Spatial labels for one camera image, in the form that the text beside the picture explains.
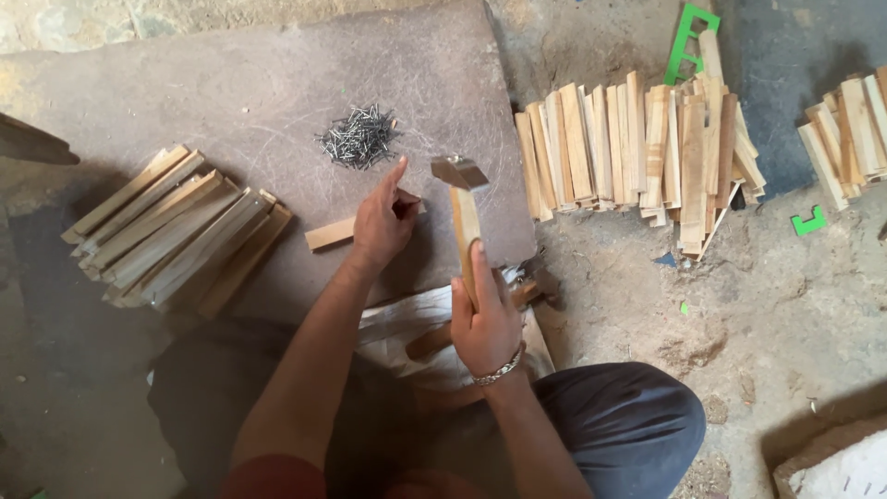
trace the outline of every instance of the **hammer head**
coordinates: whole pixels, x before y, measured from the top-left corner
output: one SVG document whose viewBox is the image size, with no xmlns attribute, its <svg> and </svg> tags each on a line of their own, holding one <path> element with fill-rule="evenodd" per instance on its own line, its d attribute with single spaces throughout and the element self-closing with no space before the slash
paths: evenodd
<svg viewBox="0 0 887 499">
<path fill-rule="evenodd" d="M 458 155 L 431 158 L 431 174 L 451 186 L 472 192 L 490 185 L 477 163 Z"/>
</svg>

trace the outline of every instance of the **bracelet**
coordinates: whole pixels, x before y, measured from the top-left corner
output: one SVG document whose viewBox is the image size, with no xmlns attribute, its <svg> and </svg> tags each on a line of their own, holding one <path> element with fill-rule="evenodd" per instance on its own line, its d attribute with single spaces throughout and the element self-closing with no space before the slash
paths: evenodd
<svg viewBox="0 0 887 499">
<path fill-rule="evenodd" d="M 514 357 L 508 361 L 508 363 L 501 368 L 499 368 L 493 374 L 481 377 L 471 376 L 471 379 L 475 380 L 475 384 L 480 386 L 486 386 L 488 384 L 493 384 L 497 379 L 502 376 L 508 374 L 512 369 L 516 368 L 517 365 L 521 362 L 521 356 L 523 355 L 523 350 L 527 347 L 527 344 L 521 341 L 521 344 L 517 346 L 517 353 L 514 354 Z"/>
</svg>

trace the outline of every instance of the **stack of wooden sticks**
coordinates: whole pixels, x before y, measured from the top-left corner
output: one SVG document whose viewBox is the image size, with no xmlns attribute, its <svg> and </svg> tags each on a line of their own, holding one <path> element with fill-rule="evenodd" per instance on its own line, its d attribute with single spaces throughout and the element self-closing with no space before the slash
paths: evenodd
<svg viewBox="0 0 887 499">
<path fill-rule="evenodd" d="M 293 216 L 277 199 L 240 191 L 200 151 L 160 151 L 144 171 L 62 234 L 118 307 L 190 309 L 212 318 Z"/>
<path fill-rule="evenodd" d="M 829 200 L 838 210 L 887 177 L 887 66 L 852 75 L 806 110 L 797 129 Z"/>
<path fill-rule="evenodd" d="M 679 248 L 699 259 L 740 184 L 757 203 L 757 149 L 723 84 L 714 32 L 699 39 L 705 71 L 679 86 L 645 93 L 637 72 L 587 95 L 571 83 L 514 116 L 533 218 L 640 206 L 650 226 L 679 222 Z"/>
</svg>

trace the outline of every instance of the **worktable surface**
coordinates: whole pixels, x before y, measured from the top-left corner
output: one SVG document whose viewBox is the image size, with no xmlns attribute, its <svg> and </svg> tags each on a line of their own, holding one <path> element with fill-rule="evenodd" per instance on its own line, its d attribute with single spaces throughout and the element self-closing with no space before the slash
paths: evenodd
<svg viewBox="0 0 887 499">
<path fill-rule="evenodd" d="M 0 58 L 0 82 L 0 110 L 63 138 L 83 159 L 76 168 L 92 185 L 59 200 L 77 207 L 70 223 L 101 201 L 84 202 L 84 193 L 134 177 L 177 143 L 198 148 L 239 186 L 277 196 L 294 221 L 239 294 L 237 315 L 300 321 L 348 253 L 342 244 L 311 254 L 304 232 L 353 216 L 394 164 L 346 170 L 322 153 L 316 134 L 352 106 L 394 109 L 403 135 L 393 150 L 411 160 L 401 186 L 428 209 L 371 303 L 459 273 L 447 188 L 430 172 L 435 155 L 470 157 L 490 179 L 476 197 L 495 264 L 536 251 L 498 47 L 477 0 L 299 28 L 25 52 Z"/>
</svg>

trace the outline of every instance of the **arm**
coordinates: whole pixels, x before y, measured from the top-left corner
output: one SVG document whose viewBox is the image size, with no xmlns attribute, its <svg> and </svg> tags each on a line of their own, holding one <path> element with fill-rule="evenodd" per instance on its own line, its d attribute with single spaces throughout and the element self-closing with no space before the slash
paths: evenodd
<svg viewBox="0 0 887 499">
<path fill-rule="evenodd" d="M 483 243 L 471 247 L 477 314 L 461 279 L 452 282 L 452 342 L 472 376 L 486 376 L 507 364 L 521 342 L 521 316 L 501 274 L 487 263 Z M 530 388 L 523 370 L 513 369 L 483 394 L 505 438 L 517 489 L 523 499 L 593 497 L 557 431 Z"/>
<path fill-rule="evenodd" d="M 419 198 L 397 187 L 406 165 L 401 158 L 360 204 L 354 246 L 240 428 L 232 466 L 260 455 L 286 454 L 324 469 L 370 286 L 409 241 L 419 212 Z"/>
</svg>

